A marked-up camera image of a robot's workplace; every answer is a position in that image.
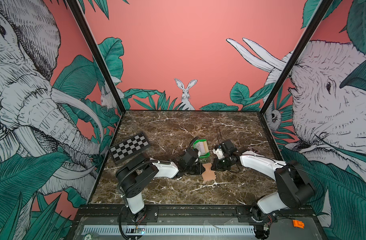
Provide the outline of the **green plastic card tray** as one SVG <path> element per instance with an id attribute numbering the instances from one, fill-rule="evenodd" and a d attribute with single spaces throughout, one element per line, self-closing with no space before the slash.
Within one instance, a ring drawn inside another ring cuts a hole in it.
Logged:
<path id="1" fill-rule="evenodd" d="M 193 144 L 193 148 L 199 151 L 199 157 L 201 159 L 210 156 L 207 140 L 196 140 Z"/>

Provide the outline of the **tan leather card holder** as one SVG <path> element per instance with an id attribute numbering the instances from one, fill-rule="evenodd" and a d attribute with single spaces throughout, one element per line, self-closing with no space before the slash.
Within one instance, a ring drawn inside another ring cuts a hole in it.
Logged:
<path id="1" fill-rule="evenodd" d="M 202 178 L 204 182 L 214 181 L 216 179 L 215 171 L 211 169 L 212 163 L 206 163 L 202 165 L 205 171 L 202 173 Z"/>

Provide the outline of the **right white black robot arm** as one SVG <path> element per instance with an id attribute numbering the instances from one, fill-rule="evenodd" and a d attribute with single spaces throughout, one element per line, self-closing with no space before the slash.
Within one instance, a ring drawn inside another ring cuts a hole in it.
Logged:
<path id="1" fill-rule="evenodd" d="M 314 184 L 297 161 L 284 162 L 254 151 L 241 152 L 230 140 L 216 146 L 212 152 L 216 155 L 214 171 L 227 171 L 241 164 L 275 180 L 277 191 L 260 198 L 250 210 L 258 217 L 281 209 L 296 209 L 316 194 Z"/>

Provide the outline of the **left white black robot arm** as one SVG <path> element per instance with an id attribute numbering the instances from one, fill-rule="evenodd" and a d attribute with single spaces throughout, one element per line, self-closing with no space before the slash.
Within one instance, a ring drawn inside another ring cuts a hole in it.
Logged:
<path id="1" fill-rule="evenodd" d="M 200 154 L 197 149 L 189 149 L 175 161 L 160 161 L 141 153 L 117 171 L 117 190 L 133 216 L 145 212 L 142 191 L 153 179 L 174 179 L 204 173 L 205 168 L 199 161 Z"/>

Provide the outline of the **black white checkerboard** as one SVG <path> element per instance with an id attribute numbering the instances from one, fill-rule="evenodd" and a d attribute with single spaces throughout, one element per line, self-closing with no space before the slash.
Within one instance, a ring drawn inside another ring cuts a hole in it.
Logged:
<path id="1" fill-rule="evenodd" d="M 128 158 L 136 154 L 140 154 L 145 149 L 151 146 L 145 133 L 141 132 L 130 137 L 127 140 L 120 142 L 110 148 L 113 155 L 113 161 L 116 165 L 124 162 Z"/>

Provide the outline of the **orange connector block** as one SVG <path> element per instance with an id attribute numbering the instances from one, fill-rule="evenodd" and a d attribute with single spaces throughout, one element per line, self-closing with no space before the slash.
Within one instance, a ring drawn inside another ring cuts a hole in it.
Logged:
<path id="1" fill-rule="evenodd" d="M 293 223 L 293 227 L 295 227 L 295 228 L 300 228 L 300 229 L 305 228 L 305 224 L 302 221 L 293 220 L 292 223 Z"/>

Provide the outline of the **black mounting rail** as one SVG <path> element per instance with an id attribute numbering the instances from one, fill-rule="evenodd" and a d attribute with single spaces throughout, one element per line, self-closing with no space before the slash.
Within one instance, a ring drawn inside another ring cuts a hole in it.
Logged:
<path id="1" fill-rule="evenodd" d="M 121 204 L 89 204 L 79 207 L 74 222 L 79 222 L 82 218 L 103 218 L 113 217 L 117 222 L 119 213 L 122 212 L 122 221 L 131 221 L 132 212 Z M 253 222 L 251 205 L 145 205 L 147 223 L 155 223 L 162 217 L 236 217 L 243 223 Z M 282 209 L 271 214 L 273 220 L 278 218 L 316 218 L 314 210 L 310 206 L 303 206 L 299 209 Z"/>

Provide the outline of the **left black frame post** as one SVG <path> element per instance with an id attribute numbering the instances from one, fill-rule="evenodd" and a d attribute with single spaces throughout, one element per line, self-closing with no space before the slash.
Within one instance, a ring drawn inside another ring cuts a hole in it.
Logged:
<path id="1" fill-rule="evenodd" d="M 111 78 L 108 67 L 107 67 L 107 65 L 104 61 L 104 58 L 101 54 L 101 51 L 95 41 L 95 38 L 91 32 L 91 29 L 86 21 L 86 18 L 81 10 L 79 2 L 74 1 L 74 0 L 67 0 L 66 2 L 79 26 L 79 29 L 81 30 L 81 32 L 84 36 L 85 41 L 87 42 L 87 45 L 88 45 L 90 51 L 92 52 L 92 55 L 98 65 L 99 70 L 101 71 L 106 83 L 109 86 L 109 89 L 111 90 L 111 93 L 113 94 L 113 97 L 119 107 L 121 114 L 122 115 L 125 114 L 126 113 L 125 106 L 117 92 L 116 86 L 113 83 L 113 80 Z"/>

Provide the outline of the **black frame post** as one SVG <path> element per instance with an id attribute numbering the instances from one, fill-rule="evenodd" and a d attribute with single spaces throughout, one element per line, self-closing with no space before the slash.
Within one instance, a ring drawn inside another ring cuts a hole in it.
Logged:
<path id="1" fill-rule="evenodd" d="M 319 24 L 322 22 L 322 19 L 326 15 L 326 13 L 327 13 L 329 7 L 331 6 L 332 2 L 333 2 L 333 0 L 322 0 L 318 4 L 318 6 L 317 6 L 317 8 L 316 8 L 309 24 L 308 24 L 308 26 L 306 27 L 300 41 L 296 45 L 296 48 L 294 49 L 291 57 L 289 58 L 284 70 L 282 71 L 282 73 L 279 76 L 278 80 L 276 81 L 270 95 L 268 96 L 268 98 L 265 101 L 263 107 L 261 108 L 261 110 L 259 112 L 261 115 L 264 115 L 266 113 L 266 111 L 269 109 L 269 106 L 273 102 L 274 97 L 276 96 L 276 94 L 280 90 L 281 86 L 284 84 L 285 80 L 288 78 L 290 71 L 293 69 L 296 61 L 302 55 L 304 49 L 306 48 L 306 46 L 307 46 L 308 42 L 310 41 L 311 37 L 313 36 L 315 31 L 317 30 Z"/>
<path id="2" fill-rule="evenodd" d="M 67 0 L 66 2 L 79 26 L 79 29 L 81 30 L 81 32 L 84 36 L 85 41 L 87 42 L 87 45 L 88 45 L 90 51 L 92 52 L 92 55 L 98 65 L 99 70 L 101 71 L 106 83 L 109 86 L 109 89 L 111 90 L 111 93 L 113 94 L 113 97 L 119 107 L 121 114 L 122 115 L 125 114 L 126 113 L 125 106 L 117 92 L 116 86 L 113 83 L 113 80 L 111 78 L 108 67 L 107 67 L 107 65 L 104 61 L 104 58 L 101 54 L 101 51 L 95 41 L 95 38 L 91 32 L 91 29 L 86 21 L 86 18 L 81 10 L 79 2 L 74 1 L 74 0 Z"/>

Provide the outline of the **right black frame post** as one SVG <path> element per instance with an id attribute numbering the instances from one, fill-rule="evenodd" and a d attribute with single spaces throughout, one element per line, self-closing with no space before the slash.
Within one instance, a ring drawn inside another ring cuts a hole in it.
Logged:
<path id="1" fill-rule="evenodd" d="M 317 8 L 316 8 L 309 24 L 308 24 L 308 26 L 306 27 L 300 41 L 296 45 L 296 48 L 294 49 L 291 57 L 289 58 L 284 70 L 282 71 L 282 73 L 279 76 L 278 80 L 276 81 L 270 95 L 268 96 L 268 98 L 265 101 L 263 107 L 261 108 L 261 110 L 259 112 L 261 115 L 264 115 L 266 113 L 266 111 L 269 109 L 269 106 L 273 102 L 274 97 L 276 96 L 276 94 L 280 90 L 281 86 L 284 84 L 285 80 L 288 78 L 290 71 L 293 69 L 296 61 L 302 55 L 304 49 L 306 48 L 306 46 L 307 46 L 308 42 L 310 41 L 311 37 L 313 36 L 315 31 L 317 30 L 319 24 L 322 22 L 322 19 L 326 15 L 326 13 L 327 13 L 329 7 L 331 6 L 332 2 L 333 2 L 333 0 L 322 0 L 318 4 L 318 6 L 317 6 Z"/>

